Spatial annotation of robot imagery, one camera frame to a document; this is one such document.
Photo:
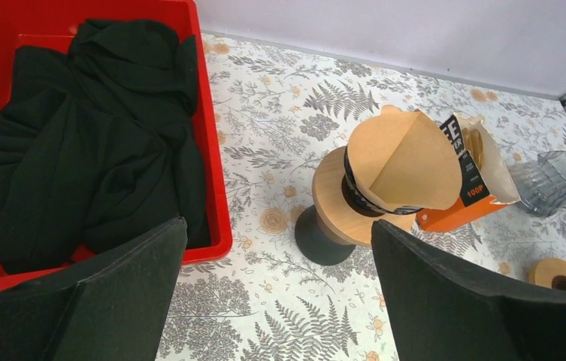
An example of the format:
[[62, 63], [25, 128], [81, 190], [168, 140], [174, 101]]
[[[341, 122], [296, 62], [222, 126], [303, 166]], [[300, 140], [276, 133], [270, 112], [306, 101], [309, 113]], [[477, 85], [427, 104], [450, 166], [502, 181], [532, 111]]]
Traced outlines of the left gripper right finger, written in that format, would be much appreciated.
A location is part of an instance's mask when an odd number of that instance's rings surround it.
[[566, 360], [566, 290], [518, 281], [378, 220], [371, 248], [401, 360]]

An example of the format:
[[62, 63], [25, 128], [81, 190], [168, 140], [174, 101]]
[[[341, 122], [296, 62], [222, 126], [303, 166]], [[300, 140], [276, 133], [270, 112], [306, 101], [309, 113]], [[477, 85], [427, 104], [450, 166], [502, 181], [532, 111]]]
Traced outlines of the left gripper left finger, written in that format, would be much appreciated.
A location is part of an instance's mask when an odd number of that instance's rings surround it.
[[0, 291], [0, 360], [155, 359], [186, 243], [174, 218]]

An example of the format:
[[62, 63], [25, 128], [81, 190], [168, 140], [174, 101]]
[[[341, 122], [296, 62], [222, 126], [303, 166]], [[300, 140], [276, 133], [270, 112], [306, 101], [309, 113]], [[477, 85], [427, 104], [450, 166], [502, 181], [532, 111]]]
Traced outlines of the grey glass pitcher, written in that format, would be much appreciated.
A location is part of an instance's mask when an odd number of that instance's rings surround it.
[[536, 160], [510, 165], [519, 194], [516, 207], [534, 217], [551, 217], [566, 209], [566, 151], [552, 150]]

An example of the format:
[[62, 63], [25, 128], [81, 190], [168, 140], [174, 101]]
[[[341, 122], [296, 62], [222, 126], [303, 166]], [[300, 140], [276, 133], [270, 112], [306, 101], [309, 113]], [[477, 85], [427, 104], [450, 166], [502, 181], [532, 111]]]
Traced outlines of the orange coffee filter box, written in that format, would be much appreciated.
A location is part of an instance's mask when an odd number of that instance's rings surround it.
[[450, 232], [520, 200], [497, 142], [481, 117], [454, 113], [440, 125], [456, 150], [462, 171], [457, 201], [446, 210], [422, 209], [416, 217], [428, 232]]

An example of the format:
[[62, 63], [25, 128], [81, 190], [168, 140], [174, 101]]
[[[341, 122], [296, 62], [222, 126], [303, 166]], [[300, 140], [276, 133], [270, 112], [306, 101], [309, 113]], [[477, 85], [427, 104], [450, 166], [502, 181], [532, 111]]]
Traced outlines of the blue glass dripper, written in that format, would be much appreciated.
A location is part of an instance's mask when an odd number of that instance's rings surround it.
[[347, 196], [348, 202], [353, 203], [358, 209], [363, 210], [362, 214], [373, 214], [377, 217], [379, 214], [394, 214], [394, 215], [410, 215], [416, 214], [421, 211], [422, 208], [414, 206], [401, 206], [391, 211], [386, 209], [376, 203], [372, 202], [367, 196], [362, 194], [362, 191], [357, 187], [353, 170], [350, 165], [347, 147], [344, 148], [344, 183], [346, 187], [344, 188], [344, 195]]

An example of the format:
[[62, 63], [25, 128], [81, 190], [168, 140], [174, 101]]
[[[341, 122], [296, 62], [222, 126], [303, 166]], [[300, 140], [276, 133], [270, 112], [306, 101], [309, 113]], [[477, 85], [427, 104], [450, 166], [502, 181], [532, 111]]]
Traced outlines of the brown paper coffee filter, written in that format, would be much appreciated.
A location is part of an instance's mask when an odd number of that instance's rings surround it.
[[357, 187], [391, 211], [445, 210], [458, 199], [462, 171], [454, 146], [421, 111], [385, 105], [354, 128], [347, 152]]

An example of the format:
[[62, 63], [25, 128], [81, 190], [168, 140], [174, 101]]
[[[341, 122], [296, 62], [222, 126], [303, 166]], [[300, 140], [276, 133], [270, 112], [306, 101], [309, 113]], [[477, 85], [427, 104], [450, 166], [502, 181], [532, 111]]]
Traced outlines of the red-rimmed glass carafe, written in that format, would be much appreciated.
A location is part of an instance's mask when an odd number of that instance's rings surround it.
[[355, 250], [352, 244], [338, 244], [319, 227], [321, 219], [312, 205], [305, 209], [295, 223], [295, 242], [302, 254], [318, 265], [337, 265]]

